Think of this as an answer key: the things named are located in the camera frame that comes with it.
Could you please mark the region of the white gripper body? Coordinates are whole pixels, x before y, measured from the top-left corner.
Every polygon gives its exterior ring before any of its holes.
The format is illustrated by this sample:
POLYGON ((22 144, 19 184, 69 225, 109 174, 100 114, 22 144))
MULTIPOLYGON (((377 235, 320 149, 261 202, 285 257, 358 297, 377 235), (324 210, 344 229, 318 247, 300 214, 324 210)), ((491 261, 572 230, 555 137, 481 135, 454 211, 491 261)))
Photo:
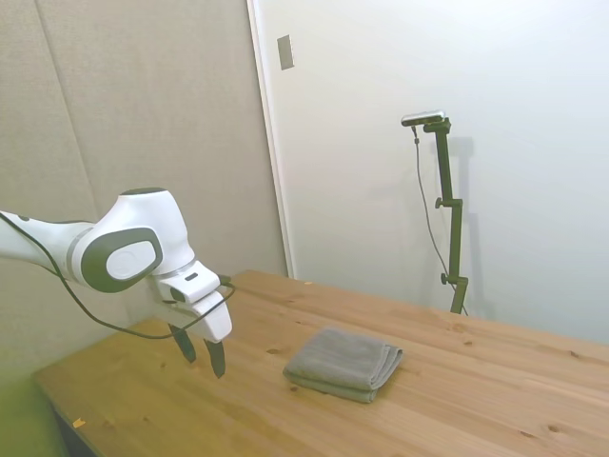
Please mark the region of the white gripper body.
POLYGON ((212 342, 224 340, 232 331, 232 321, 222 284, 217 275, 173 276, 152 281, 160 305, 155 315, 169 324, 186 328, 212 342))

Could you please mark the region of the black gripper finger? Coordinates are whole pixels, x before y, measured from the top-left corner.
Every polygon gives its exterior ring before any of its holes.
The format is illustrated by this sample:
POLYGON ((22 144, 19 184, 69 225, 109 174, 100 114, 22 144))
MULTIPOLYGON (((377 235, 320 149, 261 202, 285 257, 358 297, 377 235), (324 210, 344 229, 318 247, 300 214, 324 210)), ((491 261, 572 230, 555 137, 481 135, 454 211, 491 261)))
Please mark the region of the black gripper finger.
POLYGON ((187 332, 174 325, 169 325, 169 330, 185 359, 190 364, 194 363, 197 359, 196 349, 193 346, 187 332))
POLYGON ((214 375, 220 379, 226 373, 226 356, 224 344, 220 342, 212 342, 205 340, 206 349, 209 355, 211 367, 214 375))

